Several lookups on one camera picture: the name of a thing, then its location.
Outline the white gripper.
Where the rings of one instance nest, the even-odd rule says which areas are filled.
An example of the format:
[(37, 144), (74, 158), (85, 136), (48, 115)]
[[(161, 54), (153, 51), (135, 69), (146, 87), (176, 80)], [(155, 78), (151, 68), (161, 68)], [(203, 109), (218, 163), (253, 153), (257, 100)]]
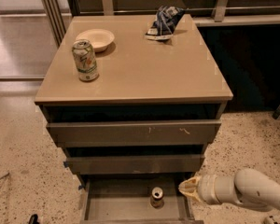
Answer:
[(187, 198), (191, 198), (195, 202), (199, 202), (202, 199), (204, 203), (210, 205), (234, 203), (237, 200), (232, 176), (194, 176), (181, 182), (178, 189)]

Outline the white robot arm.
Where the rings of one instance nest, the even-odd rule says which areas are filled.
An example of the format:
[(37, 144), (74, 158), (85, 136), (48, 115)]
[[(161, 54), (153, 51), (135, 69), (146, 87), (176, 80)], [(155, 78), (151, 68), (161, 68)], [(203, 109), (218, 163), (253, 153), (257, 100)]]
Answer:
[(181, 182), (178, 190), (208, 205), (230, 203), (260, 212), (280, 211), (280, 185), (255, 169), (242, 169), (235, 175), (194, 176)]

